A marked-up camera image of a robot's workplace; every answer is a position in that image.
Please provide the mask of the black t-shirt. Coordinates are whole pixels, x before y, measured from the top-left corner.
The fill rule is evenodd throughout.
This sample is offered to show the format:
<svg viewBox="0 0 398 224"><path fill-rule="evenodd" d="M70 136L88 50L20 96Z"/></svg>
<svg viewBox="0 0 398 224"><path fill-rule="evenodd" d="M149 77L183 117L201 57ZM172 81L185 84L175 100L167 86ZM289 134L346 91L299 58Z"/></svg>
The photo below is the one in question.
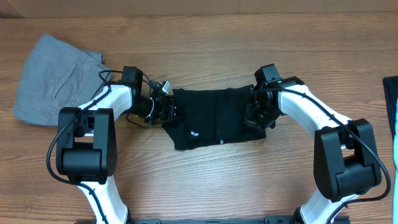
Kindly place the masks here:
<svg viewBox="0 0 398 224"><path fill-rule="evenodd" d="M264 139L266 133L244 124L252 85L224 90L174 89L180 117L164 122L176 150Z"/></svg>

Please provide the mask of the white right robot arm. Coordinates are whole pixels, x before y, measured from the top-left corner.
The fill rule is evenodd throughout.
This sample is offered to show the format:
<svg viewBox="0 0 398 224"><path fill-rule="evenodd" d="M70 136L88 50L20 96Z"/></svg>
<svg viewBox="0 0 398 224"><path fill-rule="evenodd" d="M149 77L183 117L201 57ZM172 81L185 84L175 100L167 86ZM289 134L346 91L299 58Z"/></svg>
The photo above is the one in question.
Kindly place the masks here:
<svg viewBox="0 0 398 224"><path fill-rule="evenodd" d="M377 155L373 127L365 119L337 113L299 78L282 78L273 64L262 66L254 77L244 123L263 132L288 115L314 139L316 190L293 215L268 216L265 223L349 223L337 215L388 176Z"/></svg>

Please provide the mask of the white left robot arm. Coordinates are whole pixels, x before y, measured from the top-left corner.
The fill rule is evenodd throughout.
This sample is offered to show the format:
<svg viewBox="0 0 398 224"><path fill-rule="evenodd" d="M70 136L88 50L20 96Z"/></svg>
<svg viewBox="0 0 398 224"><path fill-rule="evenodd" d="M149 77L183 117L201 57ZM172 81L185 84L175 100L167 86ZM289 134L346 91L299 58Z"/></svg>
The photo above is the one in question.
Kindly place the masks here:
<svg viewBox="0 0 398 224"><path fill-rule="evenodd" d="M121 79L107 80L112 70L99 72L104 88L78 107L64 107L58 115L58 133L46 158L50 175L76 185L95 214L95 223L132 223L120 197L114 173L118 152L115 121L134 114L148 126L176 118L170 82L151 80L137 67L125 66Z"/></svg>

